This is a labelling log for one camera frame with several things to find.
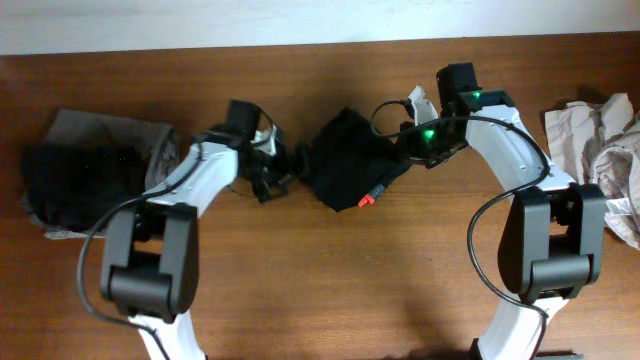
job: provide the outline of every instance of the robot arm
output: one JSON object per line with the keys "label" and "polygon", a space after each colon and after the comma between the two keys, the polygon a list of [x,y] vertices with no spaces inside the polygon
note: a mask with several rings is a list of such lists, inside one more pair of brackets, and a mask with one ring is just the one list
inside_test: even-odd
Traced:
{"label": "robot arm", "polygon": [[[438,72],[443,117],[482,116],[501,120],[529,134],[513,101],[502,90],[478,87],[473,65],[453,64]],[[438,124],[435,109],[418,87],[409,96],[414,124],[433,122],[420,134],[400,138],[400,148],[427,168],[447,161],[467,145],[489,164],[505,191],[530,183],[543,171],[538,152],[514,131],[468,120]],[[498,250],[498,267],[513,299],[534,305],[551,319],[600,272],[604,196],[595,185],[578,185],[546,157],[548,175],[534,188],[516,192]],[[551,222],[567,225],[550,235]],[[501,300],[489,328],[474,340],[472,359],[529,359],[541,336],[539,314]]]}
{"label": "robot arm", "polygon": [[[189,308],[198,286],[198,219],[236,176],[248,179],[260,202],[286,194],[290,170],[282,134],[257,131],[264,112],[232,101],[223,125],[206,131],[156,193],[180,185],[109,221],[100,291],[133,324],[154,329],[169,359],[201,360]],[[136,242],[162,239],[160,254],[137,250]],[[139,329],[151,359],[165,360],[156,339]]]}

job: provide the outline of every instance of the white wall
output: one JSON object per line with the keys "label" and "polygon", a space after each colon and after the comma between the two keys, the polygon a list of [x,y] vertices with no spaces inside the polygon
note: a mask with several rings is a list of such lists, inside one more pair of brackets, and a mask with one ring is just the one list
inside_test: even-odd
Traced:
{"label": "white wall", "polygon": [[0,54],[640,30],[640,0],[0,0]]}

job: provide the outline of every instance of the black cloth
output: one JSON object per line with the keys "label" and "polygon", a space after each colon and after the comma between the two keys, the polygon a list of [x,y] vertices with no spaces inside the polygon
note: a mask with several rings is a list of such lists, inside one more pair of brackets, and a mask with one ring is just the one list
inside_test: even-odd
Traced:
{"label": "black cloth", "polygon": [[85,231],[109,209],[144,191],[146,164],[132,147],[40,145],[25,149],[21,170],[41,221]]}
{"label": "black cloth", "polygon": [[336,212],[358,205],[377,185],[389,187],[411,167],[391,140],[374,135],[369,122],[349,108],[320,131],[308,152],[302,180]]}

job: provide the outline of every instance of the wire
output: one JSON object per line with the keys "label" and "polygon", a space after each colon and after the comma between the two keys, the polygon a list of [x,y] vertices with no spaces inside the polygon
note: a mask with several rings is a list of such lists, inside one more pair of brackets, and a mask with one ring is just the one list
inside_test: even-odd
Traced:
{"label": "wire", "polygon": [[251,146],[253,146],[254,148],[262,146],[262,145],[268,143],[269,140],[271,140],[271,136],[273,135],[273,131],[274,131],[274,127],[275,127],[275,125],[273,123],[273,119],[271,119],[271,116],[269,116],[269,114],[267,114],[267,112],[262,110],[262,109],[260,109],[260,111],[262,112],[262,115],[264,115],[264,117],[266,117],[267,121],[269,122],[269,126],[270,126],[269,136],[265,137],[264,139],[262,139],[262,140],[260,140],[258,142],[252,143]]}
{"label": "wire", "polygon": [[232,193],[234,193],[236,195],[240,195],[240,196],[248,197],[248,198],[253,198],[253,196],[251,196],[251,195],[243,194],[243,193],[241,193],[239,191],[236,191],[236,189],[231,187],[231,185],[227,185],[227,189],[229,189],[229,191],[231,191]]}
{"label": "wire", "polygon": [[87,234],[87,237],[84,240],[84,244],[82,245],[82,250],[80,251],[80,256],[78,257],[78,268],[77,268],[77,273],[76,273],[76,283],[77,283],[77,286],[78,286],[78,293],[80,295],[80,300],[82,300],[82,305],[89,312],[89,314],[91,314],[92,316],[96,317],[97,319],[106,321],[108,323],[112,323],[112,324],[116,324],[116,325],[121,325],[121,326],[129,327],[129,328],[133,328],[135,330],[146,331],[153,338],[153,340],[155,341],[156,345],[158,345],[158,348],[160,349],[160,352],[162,353],[162,355],[164,356],[164,358],[166,360],[170,360],[169,359],[169,355],[167,354],[167,351],[165,350],[164,346],[162,345],[162,342],[160,341],[160,338],[156,334],[156,330],[155,329],[152,329],[152,328],[150,328],[148,326],[144,326],[144,325],[130,323],[128,321],[124,321],[122,319],[106,315],[106,314],[101,313],[100,311],[98,311],[91,304],[91,302],[89,301],[89,299],[87,297],[85,288],[84,288],[84,264],[85,264],[85,260],[87,258],[87,253],[89,252],[89,247],[91,246],[91,242],[93,241],[94,236],[96,235],[96,233],[100,229],[102,229],[107,224],[107,222],[113,217],[113,215],[115,215],[118,211],[120,211],[122,209],[129,208],[129,207],[141,204],[144,201],[146,201],[147,199],[168,194],[171,191],[175,190],[178,186],[182,185],[182,183],[184,183],[191,175],[193,175],[193,173],[196,171],[196,169],[200,165],[200,162],[203,160],[202,159],[202,154],[203,154],[202,143],[201,142],[197,142],[196,144],[198,145],[198,158],[196,159],[196,162],[193,164],[193,166],[191,168],[189,168],[187,173],[184,174],[184,176],[180,178],[180,180],[176,181],[173,185],[167,186],[164,190],[160,190],[160,191],[156,191],[156,192],[153,192],[153,193],[140,195],[140,196],[138,196],[138,197],[136,197],[134,199],[125,201],[122,204],[120,204],[120,205],[112,208],[111,210],[109,210],[106,214],[104,214],[93,225],[93,227],[89,231],[89,234]]}
{"label": "wire", "polygon": [[409,99],[407,100],[389,100],[389,101],[385,101],[382,104],[378,105],[378,107],[376,107],[375,110],[373,110],[373,114],[371,114],[371,120],[369,121],[369,124],[371,124],[371,131],[378,135],[378,136],[382,136],[385,137],[387,139],[391,139],[394,137],[397,137],[399,133],[395,133],[395,134],[391,134],[389,136],[387,135],[382,135],[378,132],[378,130],[375,127],[375,118],[376,118],[376,114],[378,113],[378,111],[380,111],[380,109],[382,109],[383,107],[387,106],[387,105],[403,105],[405,106],[407,104],[407,101],[410,102]]}
{"label": "wire", "polygon": [[488,122],[488,123],[492,123],[492,124],[503,126],[507,130],[513,131],[516,134],[518,134],[520,137],[522,137],[522,139],[524,139],[527,143],[529,143],[529,145],[531,145],[533,150],[536,152],[536,154],[540,158],[540,161],[542,162],[542,171],[540,172],[540,175],[535,180],[530,181],[530,182],[528,182],[528,183],[526,183],[524,185],[517,186],[517,187],[515,187],[515,188],[513,188],[511,190],[505,191],[502,194],[500,194],[500,195],[494,197],[493,199],[487,201],[473,215],[473,217],[471,218],[471,221],[469,222],[469,227],[467,228],[467,250],[469,252],[469,258],[471,259],[471,264],[473,265],[473,268],[476,270],[476,273],[478,273],[478,276],[480,277],[482,282],[489,288],[489,290],[491,290],[494,294],[496,294],[502,300],[504,300],[504,301],[506,301],[506,302],[508,302],[510,304],[525,308],[525,309],[533,310],[533,311],[537,312],[540,315],[540,319],[541,319],[540,335],[538,336],[538,339],[536,341],[536,345],[535,345],[535,347],[533,349],[533,353],[531,354],[531,358],[530,358],[531,360],[533,360],[535,358],[536,354],[538,353],[538,350],[540,349],[540,345],[542,343],[542,339],[544,338],[544,335],[546,333],[547,321],[549,319],[549,314],[547,314],[543,309],[541,309],[538,306],[525,304],[525,303],[523,303],[521,301],[513,299],[512,297],[510,297],[509,295],[505,294],[500,289],[498,289],[489,280],[489,278],[487,278],[487,276],[482,271],[482,268],[480,267],[480,264],[478,263],[478,259],[476,257],[476,253],[475,253],[474,248],[473,248],[473,230],[475,229],[476,223],[480,219],[480,216],[482,216],[482,214],[485,211],[487,211],[490,207],[492,207],[493,205],[499,203],[500,201],[508,198],[509,196],[515,194],[518,191],[522,191],[522,190],[525,190],[525,189],[528,189],[530,187],[533,187],[533,186],[536,186],[536,185],[540,184],[547,177],[547,175],[549,174],[549,172],[551,170],[551,167],[549,166],[549,162],[547,161],[547,157],[544,154],[544,152],[542,151],[542,149],[535,142],[535,140],[533,140],[531,138],[531,136],[529,136],[523,130],[515,127],[514,124],[507,123],[505,121],[498,120],[498,119],[488,118],[488,117],[484,117],[484,116],[477,116],[477,115],[440,118],[440,119],[435,119],[435,120],[428,121],[426,123],[422,123],[420,125],[417,125],[417,126],[414,126],[412,128],[399,131],[399,132],[394,133],[394,134],[389,134],[389,135],[380,134],[375,129],[375,122],[374,121],[375,121],[376,113],[386,105],[390,105],[390,104],[402,104],[402,105],[405,105],[406,102],[407,102],[407,100],[393,100],[393,101],[384,102],[381,105],[379,105],[374,110],[374,112],[371,114],[371,119],[369,121],[369,123],[371,125],[371,131],[373,131],[374,134],[376,134],[376,135],[378,135],[380,137],[384,137],[384,138],[390,139],[390,138],[395,138],[395,137],[398,137],[398,136],[409,135],[409,134],[414,133],[416,131],[420,131],[422,129],[431,127],[431,126],[433,126],[434,124],[437,124],[437,123],[462,122],[462,121],[469,121],[469,120]]}

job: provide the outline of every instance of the beige cloth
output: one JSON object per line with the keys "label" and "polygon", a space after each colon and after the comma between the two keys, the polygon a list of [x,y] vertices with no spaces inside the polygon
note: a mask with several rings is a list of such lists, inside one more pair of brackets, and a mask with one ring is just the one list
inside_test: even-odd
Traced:
{"label": "beige cloth", "polygon": [[551,160],[578,183],[598,184],[608,200],[628,199],[628,215],[608,212],[605,222],[636,249],[640,249],[640,125],[635,125],[639,117],[640,113],[634,120],[627,94],[615,94],[604,105],[572,102],[565,110],[545,114]]}

